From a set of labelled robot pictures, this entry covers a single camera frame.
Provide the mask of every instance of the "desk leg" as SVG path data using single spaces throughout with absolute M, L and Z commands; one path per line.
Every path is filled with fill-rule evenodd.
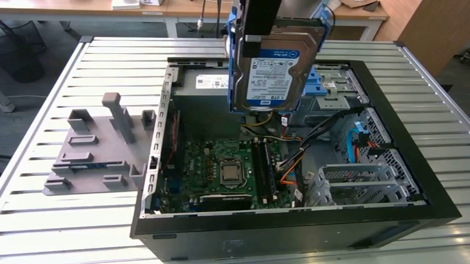
M 372 41 L 376 31 L 379 31 L 381 20 L 367 20 L 367 27 L 360 36 L 360 41 Z
M 174 38 L 177 37 L 176 23 L 177 23 L 177 18 L 170 18 L 170 17 L 164 18 L 168 37 L 174 37 Z
M 4 96 L 1 92 L 0 92 L 0 110 L 4 113 L 10 113 L 14 110 L 13 103 L 8 100 L 8 98 Z
M 70 21 L 58 21 L 61 28 L 64 29 L 64 31 L 69 31 L 70 28 Z

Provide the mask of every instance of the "hard drive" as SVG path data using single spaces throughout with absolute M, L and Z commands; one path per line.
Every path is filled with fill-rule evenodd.
M 243 40 L 237 38 L 231 112 L 295 111 L 324 33 L 320 20 L 295 21 L 295 24 L 280 20 L 271 34 L 261 37 L 256 58 L 243 57 Z

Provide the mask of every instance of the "white label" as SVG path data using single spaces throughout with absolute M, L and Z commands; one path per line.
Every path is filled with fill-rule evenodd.
M 312 172 L 307 172 L 304 179 L 311 180 L 313 178 L 313 176 L 315 176 L 315 174 Z
M 248 100 L 285 100 L 292 76 L 288 69 L 297 58 L 252 58 L 248 79 Z
M 280 124 L 283 125 L 283 127 L 287 127 L 287 122 L 288 122 L 287 117 L 281 117 L 280 118 Z
M 301 201 L 303 195 L 301 195 L 301 192 L 299 191 L 299 189 L 295 189 L 293 195 L 295 195 L 295 198 L 296 198 L 299 201 Z
M 88 169 L 86 165 L 74 165 L 74 166 L 69 166 L 70 169 Z
M 371 19 L 371 20 L 385 20 L 387 18 L 384 16 L 369 16 L 368 19 Z
M 196 89 L 226 89 L 228 75 L 197 75 Z
M 323 82 L 323 87 L 324 88 L 336 88 L 335 82 L 333 81 Z
M 142 15 L 162 15 L 161 12 L 141 12 Z

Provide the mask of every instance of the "green circuit board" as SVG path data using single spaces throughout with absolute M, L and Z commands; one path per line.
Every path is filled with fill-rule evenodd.
M 268 143 L 269 158 L 273 162 L 280 160 L 279 148 L 276 141 Z M 239 184 L 221 184 L 220 166 L 225 161 L 240 164 L 243 181 Z M 188 197 L 208 194 L 248 194 L 252 196 L 252 209 L 289 207 L 291 201 L 287 191 L 277 193 L 277 200 L 272 203 L 257 202 L 252 165 L 251 141 L 185 142 L 180 195 L 169 200 L 172 211 L 192 212 L 186 206 Z

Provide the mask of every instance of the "drive label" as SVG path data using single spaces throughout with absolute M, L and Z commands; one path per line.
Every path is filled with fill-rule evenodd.
M 292 76 L 289 68 L 299 61 L 299 51 L 261 49 L 259 58 L 251 59 L 247 100 L 253 105 L 277 105 L 287 98 Z

